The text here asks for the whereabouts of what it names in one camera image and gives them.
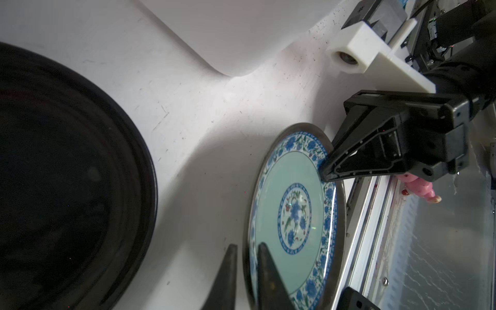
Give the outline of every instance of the blue floral plate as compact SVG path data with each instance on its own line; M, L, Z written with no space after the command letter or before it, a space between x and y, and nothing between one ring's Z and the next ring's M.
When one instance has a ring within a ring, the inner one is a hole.
M311 124L284 130L262 163L246 229L244 268L251 304L257 301L257 255L271 252L295 309L322 309L334 296L344 248L342 182L325 183L318 167L332 145Z

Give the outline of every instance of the plate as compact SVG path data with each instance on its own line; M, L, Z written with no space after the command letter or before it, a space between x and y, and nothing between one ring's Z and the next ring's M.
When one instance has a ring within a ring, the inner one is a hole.
M265 242L295 309L328 305L343 256L342 182L325 183L318 167L332 145L312 124L295 124L276 139L262 163L245 231L245 274L257 301L257 255Z
M0 162L2 309L110 309L157 210L131 119L81 75L0 43Z

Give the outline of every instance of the pink toy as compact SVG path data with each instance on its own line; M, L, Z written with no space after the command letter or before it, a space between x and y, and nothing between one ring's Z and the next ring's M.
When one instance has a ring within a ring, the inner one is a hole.
M434 193L432 182L427 182L411 173L396 175L396 177L405 183L406 190L402 192L404 195L409 195L409 192L412 192L431 203L441 201L441 197Z

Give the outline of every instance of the white table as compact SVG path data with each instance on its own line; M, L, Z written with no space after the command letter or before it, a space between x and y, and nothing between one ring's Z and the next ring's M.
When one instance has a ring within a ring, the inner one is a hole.
M339 5L250 75L211 69L137 0L4 0L0 41L54 59L129 114L153 157L153 239L115 309L198 309L224 250L239 245L237 309L248 309L241 246L260 162L285 127L310 122L333 138L343 101L371 89L337 73L324 50L358 0Z

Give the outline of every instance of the blue floral border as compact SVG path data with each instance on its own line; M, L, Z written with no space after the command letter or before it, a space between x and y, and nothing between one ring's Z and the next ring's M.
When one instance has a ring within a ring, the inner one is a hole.
M284 249L284 251L286 251L287 254L291 254L291 255L294 255L294 254L298 253L299 251L301 251L303 249L303 246L305 245L305 243L307 243L307 239L309 238L309 233L307 233L307 235L305 236L305 240L303 240L303 243L298 248L296 248L296 249L290 249L290 248L288 248L286 246L286 244L284 243L284 240L282 239L282 232L281 232L281 211L282 211L282 208L284 206L284 199L286 198L286 195L289 194L289 192L292 189L294 189L294 188L300 188L300 189L302 189L303 192L305 193L305 195L307 195L307 199L308 199L308 202L309 202L309 213L310 213L309 222L307 223L307 226L308 226L307 231L308 232L310 232L310 225L311 225L311 203L310 203L309 193L307 192L307 189L305 188L305 186L303 186L303 184L301 184L301 183L293 183L284 192L284 195L282 196L282 199L281 199L281 203L279 204L279 212L277 213L277 232L279 233L279 242L281 243L282 248Z
M313 162L316 169L322 164L327 156L322 143L311 133L299 131L288 135L274 149L267 164L263 167L260 181L255 193L255 199L251 207L249 226L249 263L252 291L257 301L257 261L255 246L255 226L258 200L263 187L265 177L270 172L279 158L284 154L298 151L305 154ZM324 196L324 225L322 231L322 241L315 260L315 267L310 272L307 280L296 291L290 293L289 298L298 310L313 310L320 300L325 287L325 280L334 258L334 245L337 230L337 195L334 183L321 182Z

